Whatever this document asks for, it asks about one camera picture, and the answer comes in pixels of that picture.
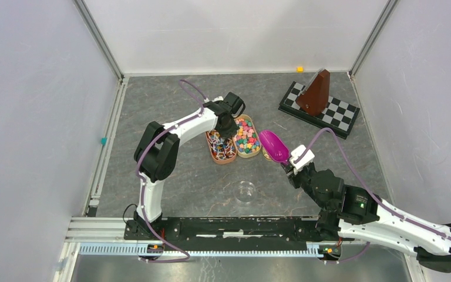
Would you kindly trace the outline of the beige tray of star candies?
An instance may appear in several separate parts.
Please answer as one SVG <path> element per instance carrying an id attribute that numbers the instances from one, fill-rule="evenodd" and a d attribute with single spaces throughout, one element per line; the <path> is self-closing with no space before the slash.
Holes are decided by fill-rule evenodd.
<path id="1" fill-rule="evenodd" d="M 235 123 L 238 130 L 233 136 L 233 145 L 239 157 L 246 159 L 258 155 L 262 146 L 252 119 L 248 115 L 242 114 L 235 118 Z"/>

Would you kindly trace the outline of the orange tray of lollipops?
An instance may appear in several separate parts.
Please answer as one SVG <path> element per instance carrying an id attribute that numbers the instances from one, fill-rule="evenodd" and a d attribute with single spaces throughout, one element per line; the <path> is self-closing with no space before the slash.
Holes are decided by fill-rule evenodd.
<path id="1" fill-rule="evenodd" d="M 222 138 L 216 130 L 206 131 L 205 137 L 212 160 L 216 164 L 226 165 L 236 159 L 237 149 L 232 139 Z"/>

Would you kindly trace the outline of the magenta plastic scoop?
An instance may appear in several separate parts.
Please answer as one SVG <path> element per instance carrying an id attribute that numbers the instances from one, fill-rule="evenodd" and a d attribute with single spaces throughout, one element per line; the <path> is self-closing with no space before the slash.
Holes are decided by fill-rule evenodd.
<path id="1" fill-rule="evenodd" d="M 273 162 L 287 165 L 290 151 L 284 142 L 272 131 L 263 130 L 259 133 L 260 143 Z"/>

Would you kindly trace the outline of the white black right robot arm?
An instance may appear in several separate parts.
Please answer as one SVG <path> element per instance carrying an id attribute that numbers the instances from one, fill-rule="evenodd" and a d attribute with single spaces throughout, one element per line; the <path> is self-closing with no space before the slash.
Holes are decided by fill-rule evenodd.
<path id="1" fill-rule="evenodd" d="M 451 273 L 451 223 L 436 224 L 405 213 L 378 195 L 344 183 L 310 163 L 300 171 L 282 168 L 296 189 L 319 207 L 315 231 L 322 240 L 357 239 L 401 251 L 421 266 Z"/>

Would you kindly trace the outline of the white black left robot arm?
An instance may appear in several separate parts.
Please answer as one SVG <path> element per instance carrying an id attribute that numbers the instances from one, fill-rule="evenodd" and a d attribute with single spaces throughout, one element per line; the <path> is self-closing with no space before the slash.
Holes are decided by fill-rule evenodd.
<path id="1" fill-rule="evenodd" d="M 233 137 L 238 125 L 235 118 L 243 113 L 244 101 L 230 92 L 225 97 L 205 100 L 191 114 L 173 122 L 150 122 L 134 152 L 136 176 L 140 179 L 139 202 L 134 220 L 146 239 L 161 232 L 161 197 L 165 180 L 172 174 L 181 145 L 196 136 L 216 130 L 220 137 Z"/>

